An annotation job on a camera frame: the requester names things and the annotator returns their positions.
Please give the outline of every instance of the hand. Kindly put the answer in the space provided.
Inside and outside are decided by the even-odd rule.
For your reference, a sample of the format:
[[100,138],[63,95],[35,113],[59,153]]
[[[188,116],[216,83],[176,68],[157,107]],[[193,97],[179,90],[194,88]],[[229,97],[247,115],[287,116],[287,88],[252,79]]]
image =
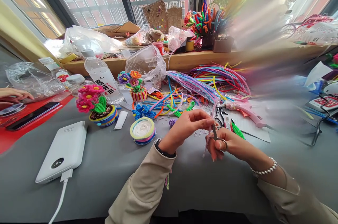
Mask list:
[[24,91],[24,90],[17,90],[12,88],[1,88],[0,89],[0,100],[1,101],[9,101],[11,103],[19,103],[19,101],[29,98],[34,99],[33,96]]
[[239,137],[237,134],[229,131],[224,127],[217,130],[216,133],[218,138],[224,139],[226,141],[227,147],[224,141],[222,140],[215,141],[213,138],[213,134],[210,134],[209,144],[207,148],[211,154],[211,158],[213,161],[215,161],[217,158],[222,160],[224,155],[222,151],[227,151],[243,161],[249,161],[253,157],[256,157],[257,155],[260,154],[265,155],[262,151],[254,147],[248,141]]
[[158,147],[168,154],[174,154],[184,140],[196,130],[209,130],[213,123],[215,121],[203,110],[185,111],[162,139]]

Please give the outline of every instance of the clear plastic bag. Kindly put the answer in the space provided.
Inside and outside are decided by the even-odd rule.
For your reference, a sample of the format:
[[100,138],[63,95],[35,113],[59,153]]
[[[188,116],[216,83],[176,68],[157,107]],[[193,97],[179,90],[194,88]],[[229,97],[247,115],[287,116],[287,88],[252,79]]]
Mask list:
[[81,51],[87,49],[93,50],[99,59],[104,59],[115,54],[122,43],[106,34],[73,25],[72,28],[66,30],[64,45],[66,51],[72,52],[82,59],[84,58]]
[[142,74],[141,79],[160,89],[165,78],[167,65],[157,47],[153,45],[142,48],[126,61],[126,72],[135,70]]
[[15,89],[25,90],[31,93],[34,100],[24,99],[23,103],[38,102],[48,97],[64,92],[65,87],[31,62],[18,62],[6,69],[9,82]]
[[136,32],[133,36],[127,38],[124,42],[126,46],[130,45],[140,45],[142,43],[148,43],[148,39],[146,38],[146,34],[148,32],[148,26],[143,26],[138,32]]

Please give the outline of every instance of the pink glue gun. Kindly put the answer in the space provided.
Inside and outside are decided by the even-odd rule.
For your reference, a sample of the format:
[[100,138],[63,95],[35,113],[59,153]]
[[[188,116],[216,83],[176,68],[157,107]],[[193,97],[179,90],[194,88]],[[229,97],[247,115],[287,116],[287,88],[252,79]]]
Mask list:
[[248,116],[256,124],[258,128],[269,127],[260,116],[256,115],[251,110],[252,105],[250,105],[249,103],[232,102],[227,103],[225,107],[228,110],[237,110],[241,112],[244,117]]

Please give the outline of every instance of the beige sleeve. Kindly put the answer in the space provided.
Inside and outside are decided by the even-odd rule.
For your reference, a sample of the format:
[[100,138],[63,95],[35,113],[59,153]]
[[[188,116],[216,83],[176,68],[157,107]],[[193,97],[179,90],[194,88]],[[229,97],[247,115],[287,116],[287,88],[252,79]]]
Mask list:
[[160,154],[154,144],[149,153],[123,186],[105,224],[147,224],[157,208],[175,158]]
[[338,223],[336,212],[328,208],[310,192],[300,188],[283,169],[286,179],[286,189],[258,180],[258,187],[262,190],[278,219],[288,224],[331,224]]

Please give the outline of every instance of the black phone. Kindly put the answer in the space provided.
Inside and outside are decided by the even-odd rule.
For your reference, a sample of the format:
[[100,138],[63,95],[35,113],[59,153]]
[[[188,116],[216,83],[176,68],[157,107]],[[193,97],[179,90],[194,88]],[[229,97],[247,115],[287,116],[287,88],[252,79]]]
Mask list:
[[46,114],[47,112],[49,112],[50,110],[54,109],[59,105],[60,103],[58,102],[49,102],[44,106],[40,107],[39,109],[33,111],[32,113],[14,122],[13,124],[10,124],[9,126],[6,127],[6,129],[9,131],[17,131],[23,128],[24,126],[32,123],[34,120],[40,118],[42,115]]

